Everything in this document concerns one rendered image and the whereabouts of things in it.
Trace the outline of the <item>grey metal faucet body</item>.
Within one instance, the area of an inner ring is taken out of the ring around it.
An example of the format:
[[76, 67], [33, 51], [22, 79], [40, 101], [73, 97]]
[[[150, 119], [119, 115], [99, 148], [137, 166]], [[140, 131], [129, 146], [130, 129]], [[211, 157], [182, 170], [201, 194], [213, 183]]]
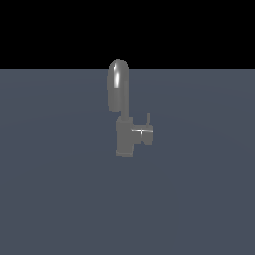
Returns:
[[129, 115], [129, 66], [124, 60], [111, 62], [107, 75], [108, 107], [111, 112], [120, 112], [116, 120], [116, 156], [133, 157], [136, 135], [146, 126], [135, 125]]

